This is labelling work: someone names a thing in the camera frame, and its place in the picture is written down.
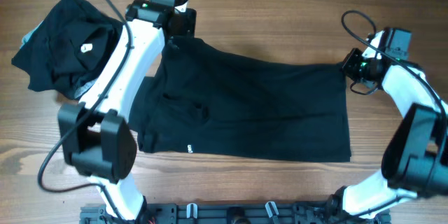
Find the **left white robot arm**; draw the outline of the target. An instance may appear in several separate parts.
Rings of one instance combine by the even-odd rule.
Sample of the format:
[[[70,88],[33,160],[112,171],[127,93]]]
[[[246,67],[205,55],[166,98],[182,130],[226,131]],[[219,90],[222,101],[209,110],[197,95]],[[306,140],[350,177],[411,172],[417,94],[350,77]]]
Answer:
[[[193,36],[188,0],[134,0],[106,66],[77,105],[59,110],[64,161],[96,187],[104,204],[81,209],[81,223],[154,223],[131,169],[137,144],[128,120],[147,70],[173,35]]]

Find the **black t-shirt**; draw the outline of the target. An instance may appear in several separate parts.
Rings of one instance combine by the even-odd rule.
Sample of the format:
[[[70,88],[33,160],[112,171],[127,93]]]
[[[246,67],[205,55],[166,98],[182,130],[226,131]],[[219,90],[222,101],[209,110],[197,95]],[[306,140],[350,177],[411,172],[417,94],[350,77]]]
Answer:
[[[289,65],[170,38],[134,98],[129,126],[145,153],[298,162],[351,158],[346,79],[337,64]]]

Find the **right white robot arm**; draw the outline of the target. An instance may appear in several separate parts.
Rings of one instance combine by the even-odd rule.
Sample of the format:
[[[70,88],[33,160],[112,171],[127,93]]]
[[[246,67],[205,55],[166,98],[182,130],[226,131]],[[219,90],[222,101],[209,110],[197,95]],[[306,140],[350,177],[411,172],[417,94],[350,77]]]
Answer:
[[[340,188],[313,208],[325,223],[378,221],[397,204],[447,195],[447,104],[427,83],[423,70],[409,62],[411,32],[387,27],[354,48],[342,70],[354,82],[375,84],[397,106],[402,122],[381,168],[356,185]]]

